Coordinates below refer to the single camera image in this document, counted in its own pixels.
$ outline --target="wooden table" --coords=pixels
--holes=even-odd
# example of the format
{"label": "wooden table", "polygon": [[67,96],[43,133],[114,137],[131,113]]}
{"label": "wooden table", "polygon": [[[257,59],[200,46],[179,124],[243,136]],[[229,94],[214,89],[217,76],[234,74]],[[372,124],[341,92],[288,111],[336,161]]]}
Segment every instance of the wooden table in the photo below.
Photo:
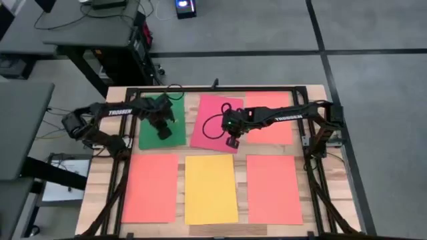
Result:
{"label": "wooden table", "polygon": [[[326,99],[326,92],[323,85],[307,85],[310,101]],[[107,102],[124,101],[126,87],[110,87],[107,96]],[[311,202],[310,190],[308,187],[307,174],[303,170],[304,158],[302,153],[301,140],[298,133],[296,121],[292,122],[294,132],[293,145],[265,145],[249,144],[246,142],[246,136],[241,138],[239,151],[234,155],[234,168],[236,174],[236,190],[238,198],[239,223],[219,224],[219,225],[185,225],[184,223],[184,158],[187,155],[215,155],[222,154],[217,151],[194,149],[189,147],[190,137],[193,132],[195,119],[197,117],[197,108],[199,105],[200,93],[185,94],[185,122],[187,131],[187,145],[167,149],[139,150],[138,135],[139,123],[135,131],[135,143],[133,144],[132,154],[159,154],[173,153],[179,155],[178,181],[177,181],[177,203],[175,223],[163,224],[122,224],[121,237],[132,232],[135,237],[197,237],[197,236],[306,236],[307,231],[316,232],[316,222]],[[209,92],[212,95],[221,95],[224,97],[234,97],[245,100],[244,92]],[[121,117],[104,118],[100,129],[108,134],[117,134]],[[339,149],[328,149],[342,157]],[[302,206],[303,225],[264,225],[248,224],[248,200],[246,181],[246,155],[293,155],[295,156],[296,171],[298,178],[298,189],[300,192],[300,202]],[[328,155],[323,160],[326,179],[328,182],[330,197],[332,203],[349,222],[349,224],[360,230],[358,216],[354,207],[352,192],[344,167],[344,163],[336,157]],[[92,160],[89,172],[85,196],[81,206],[79,221],[77,223],[76,234],[84,232],[102,210],[107,197],[107,189],[113,159],[94,158]],[[325,230],[329,231],[327,224],[326,210],[321,204],[322,219]],[[109,222],[109,233],[113,232],[115,220],[115,208],[111,211]]]}

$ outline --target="green paper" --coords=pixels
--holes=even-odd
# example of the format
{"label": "green paper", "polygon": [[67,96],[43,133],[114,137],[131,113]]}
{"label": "green paper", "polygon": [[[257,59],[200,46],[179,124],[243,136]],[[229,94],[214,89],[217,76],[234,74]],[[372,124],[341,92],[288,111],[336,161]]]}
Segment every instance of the green paper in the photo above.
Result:
{"label": "green paper", "polygon": [[[181,96],[182,93],[168,93],[174,99]],[[159,95],[150,95],[150,97],[157,98]],[[157,136],[157,130],[152,127],[147,119],[141,121],[141,130],[139,130],[139,149],[156,149],[161,147],[175,147],[186,144],[185,137],[185,111],[184,111],[184,97],[180,100],[172,100],[172,112],[175,117],[175,123],[166,120],[167,126],[171,129],[172,135],[167,139],[161,140]]]}

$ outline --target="blue light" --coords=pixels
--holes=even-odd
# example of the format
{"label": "blue light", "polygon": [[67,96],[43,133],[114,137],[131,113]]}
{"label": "blue light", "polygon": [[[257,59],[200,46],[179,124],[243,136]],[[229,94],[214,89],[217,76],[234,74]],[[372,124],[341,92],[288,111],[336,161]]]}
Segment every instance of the blue light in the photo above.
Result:
{"label": "blue light", "polygon": [[179,1],[179,2],[178,2],[178,5],[179,5],[180,7],[185,7],[185,6],[187,6],[187,5],[188,5],[188,2],[187,2],[187,1]]}

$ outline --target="colored paper sheet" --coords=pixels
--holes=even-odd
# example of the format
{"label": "colored paper sheet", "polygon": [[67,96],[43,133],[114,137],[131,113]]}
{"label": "colored paper sheet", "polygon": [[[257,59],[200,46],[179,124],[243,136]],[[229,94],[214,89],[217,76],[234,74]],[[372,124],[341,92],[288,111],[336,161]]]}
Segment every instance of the colored paper sheet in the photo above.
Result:
{"label": "colored paper sheet", "polygon": [[[221,113],[221,107],[224,103],[232,105],[233,109],[242,108],[243,100],[233,99],[229,97],[219,97],[214,95],[200,95],[199,110],[197,113],[197,119],[194,125],[193,135],[191,136],[190,146],[200,147],[203,149],[212,149],[217,151],[223,151],[227,153],[237,153],[238,150],[226,145],[227,138],[230,136],[225,133],[224,136],[219,139],[209,139],[202,131],[203,124],[211,116]],[[205,126],[205,133],[210,137],[217,137],[222,134],[222,117],[214,117],[209,120]]]}
{"label": "colored paper sheet", "polygon": [[177,155],[132,155],[121,222],[174,222],[177,176]]}
{"label": "colored paper sheet", "polygon": [[[174,99],[181,96],[181,93],[168,93]],[[156,149],[161,147],[175,147],[186,144],[185,138],[185,111],[184,111],[184,97],[180,100],[172,100],[172,112],[175,117],[175,122],[167,120],[167,126],[171,129],[172,135],[167,139],[161,140],[157,136],[157,130],[151,126],[147,119],[141,121],[141,128],[139,130],[139,149]]]}
{"label": "colored paper sheet", "polygon": [[248,155],[249,223],[301,225],[294,156]]}
{"label": "colored paper sheet", "polygon": [[[246,92],[246,107],[288,107],[289,95],[286,92]],[[288,144],[292,140],[291,121],[273,123],[263,129],[248,133],[248,143]]]}
{"label": "colored paper sheet", "polygon": [[185,158],[185,224],[237,223],[233,155]]}

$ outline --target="gray desk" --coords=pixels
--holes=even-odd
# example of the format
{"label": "gray desk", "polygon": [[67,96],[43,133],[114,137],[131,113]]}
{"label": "gray desk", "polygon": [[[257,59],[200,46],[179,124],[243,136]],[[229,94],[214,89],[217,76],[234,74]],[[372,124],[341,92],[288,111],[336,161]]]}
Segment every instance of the gray desk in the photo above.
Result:
{"label": "gray desk", "polygon": [[[109,17],[96,19],[85,17],[82,20],[43,33],[42,41],[46,44],[83,46],[83,47],[125,47],[131,34],[138,10],[138,0],[128,0],[125,9],[115,7],[111,9],[91,10],[93,16],[126,15],[129,17]],[[78,0],[57,0],[50,13],[44,14],[37,26],[40,28],[54,27],[74,21],[83,16]],[[90,6],[81,8],[87,13]]]}
{"label": "gray desk", "polygon": [[34,179],[0,181],[0,240],[9,240],[21,216]]}
{"label": "gray desk", "polygon": [[0,181],[19,177],[52,92],[52,83],[0,83]]}
{"label": "gray desk", "polygon": [[56,46],[43,44],[42,30],[34,23],[43,10],[34,0],[26,0],[24,6],[0,41],[0,53],[21,55],[53,55]]}

